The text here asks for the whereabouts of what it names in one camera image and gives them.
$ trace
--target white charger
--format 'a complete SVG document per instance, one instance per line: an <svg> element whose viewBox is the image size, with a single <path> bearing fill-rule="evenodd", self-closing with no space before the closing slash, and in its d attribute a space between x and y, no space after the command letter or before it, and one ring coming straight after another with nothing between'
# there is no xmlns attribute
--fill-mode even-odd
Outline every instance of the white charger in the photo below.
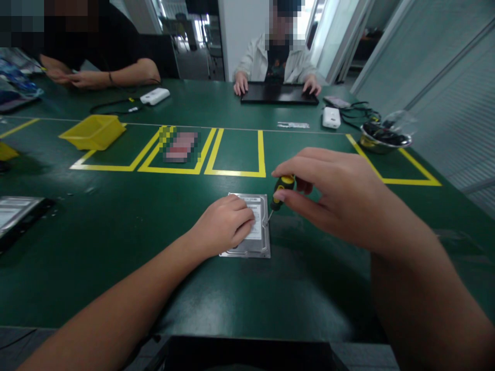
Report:
<svg viewBox="0 0 495 371"><path fill-rule="evenodd" d="M337 108L325 107L322 125L330 129L338 129L340 127L340 111Z"/></svg>
<svg viewBox="0 0 495 371"><path fill-rule="evenodd" d="M144 94L141 97L141 102L143 104L149 104L150 106L154 106L157 103L160 103L162 100L168 98L170 96L170 91L164 88L156 88L153 91L150 91L148 94Z"/></svg>

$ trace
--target black laptop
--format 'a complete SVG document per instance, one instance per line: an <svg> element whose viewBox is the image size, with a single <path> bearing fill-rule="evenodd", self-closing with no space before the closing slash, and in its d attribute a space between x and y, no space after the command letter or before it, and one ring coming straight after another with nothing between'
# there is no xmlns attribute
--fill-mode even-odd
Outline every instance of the black laptop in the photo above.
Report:
<svg viewBox="0 0 495 371"><path fill-rule="evenodd" d="M303 94L301 84L273 85L250 82L249 90L241 97L241 103L266 103L316 106L320 101L314 94Z"/></svg>

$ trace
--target screwdriver shaft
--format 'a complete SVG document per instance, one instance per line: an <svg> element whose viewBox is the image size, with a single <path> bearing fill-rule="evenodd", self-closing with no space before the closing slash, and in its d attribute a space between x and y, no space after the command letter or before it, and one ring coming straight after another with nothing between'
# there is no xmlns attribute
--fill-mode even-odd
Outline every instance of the screwdriver shaft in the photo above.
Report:
<svg viewBox="0 0 495 371"><path fill-rule="evenodd" d="M267 220L266 224L268 224L268 222L270 221L270 218L272 217L272 214L273 214L273 210L272 210L272 212L270 213L270 216L268 217L268 220Z"/></svg>

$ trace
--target hand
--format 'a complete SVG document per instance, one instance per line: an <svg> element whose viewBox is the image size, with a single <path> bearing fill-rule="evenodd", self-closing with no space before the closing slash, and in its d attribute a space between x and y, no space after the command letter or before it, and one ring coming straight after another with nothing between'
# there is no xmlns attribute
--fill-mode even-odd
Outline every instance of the hand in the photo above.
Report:
<svg viewBox="0 0 495 371"><path fill-rule="evenodd" d="M46 71L46 75L59 85L71 85L71 81L67 78L67 74L58 68L49 69Z"/></svg>
<svg viewBox="0 0 495 371"><path fill-rule="evenodd" d="M199 254L208 259L239 245L253 224L253 210L243 199L228 195L211 204L187 235L197 241Z"/></svg>
<svg viewBox="0 0 495 371"><path fill-rule="evenodd" d="M77 88L89 90L101 90L110 86L110 76L108 72L80 71L67 78Z"/></svg>
<svg viewBox="0 0 495 371"><path fill-rule="evenodd" d="M236 83L234 84L234 91L236 95L241 96L248 91L248 77L242 71L236 74Z"/></svg>
<svg viewBox="0 0 495 371"><path fill-rule="evenodd" d="M315 96L318 96L318 94L321 93L321 86L320 84L318 84L318 82L316 81L316 76L313 74L308 75L308 77L306 78L306 83L303 87L303 93L305 93L307 90L309 91L308 94L314 93Z"/></svg>
<svg viewBox="0 0 495 371"><path fill-rule="evenodd" d="M296 175L299 192L310 194L314 185L322 197L316 203L291 190L278 190L274 197L316 227L354 245L385 254L400 242L413 243L417 235L431 232L359 155L305 148L272 176L288 174Z"/></svg>

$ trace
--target metal bowl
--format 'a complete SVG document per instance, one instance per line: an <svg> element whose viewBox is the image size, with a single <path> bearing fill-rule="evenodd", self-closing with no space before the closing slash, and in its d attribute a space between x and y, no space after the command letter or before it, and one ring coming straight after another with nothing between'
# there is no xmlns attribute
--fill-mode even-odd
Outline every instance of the metal bowl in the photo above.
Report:
<svg viewBox="0 0 495 371"><path fill-rule="evenodd" d="M361 146L363 146L365 149L367 149L370 152L374 152L380 155L386 155L396 150L397 148L407 148L413 145L413 138L411 136L406 136L407 142L405 144L400 146L394 146L373 138L365 131L363 126L361 126L361 133L362 133L361 139L359 140Z"/></svg>

